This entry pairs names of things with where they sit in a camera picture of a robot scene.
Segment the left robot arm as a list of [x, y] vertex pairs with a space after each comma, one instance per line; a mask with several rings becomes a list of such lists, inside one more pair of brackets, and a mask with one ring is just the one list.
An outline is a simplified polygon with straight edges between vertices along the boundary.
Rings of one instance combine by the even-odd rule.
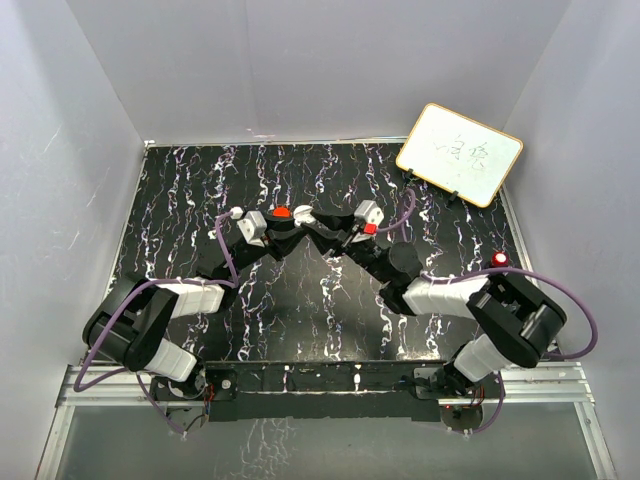
[[197, 368], [195, 354], [166, 338], [170, 322], [230, 308], [243, 269], [264, 256], [285, 258], [305, 236], [291, 216], [234, 208], [214, 220], [214, 239], [222, 258], [207, 258], [194, 277], [122, 276], [84, 327], [82, 340], [88, 354], [74, 390], [85, 391], [109, 377], [84, 380], [88, 367], [101, 356], [115, 362], [121, 372], [159, 375], [170, 380], [182, 397], [197, 398], [205, 390], [207, 376]]

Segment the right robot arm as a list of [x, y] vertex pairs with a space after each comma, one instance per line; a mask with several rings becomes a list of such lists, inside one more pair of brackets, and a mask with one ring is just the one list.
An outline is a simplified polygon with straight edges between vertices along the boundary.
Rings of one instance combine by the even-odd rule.
[[534, 368], [566, 324], [564, 310], [511, 269], [494, 267], [465, 280], [429, 279], [412, 244], [380, 246], [374, 238], [377, 224], [362, 215], [299, 208], [294, 218], [320, 253], [346, 256], [375, 278], [392, 312], [470, 318], [481, 327], [478, 338], [459, 347], [429, 377], [407, 379], [412, 391], [466, 397], [503, 368]]

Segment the orange charging case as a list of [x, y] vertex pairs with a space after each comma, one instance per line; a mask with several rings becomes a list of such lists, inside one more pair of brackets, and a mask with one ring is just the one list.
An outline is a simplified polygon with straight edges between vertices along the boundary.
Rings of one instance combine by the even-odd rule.
[[291, 210], [286, 206], [278, 206], [273, 209], [272, 215], [277, 218], [291, 218]]

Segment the white round charging case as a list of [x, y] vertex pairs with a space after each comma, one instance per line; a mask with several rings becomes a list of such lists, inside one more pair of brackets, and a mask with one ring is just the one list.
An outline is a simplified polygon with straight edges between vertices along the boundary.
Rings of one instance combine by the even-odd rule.
[[313, 207], [310, 205], [300, 205], [293, 211], [294, 224], [296, 226], [311, 225], [316, 222], [313, 216]]

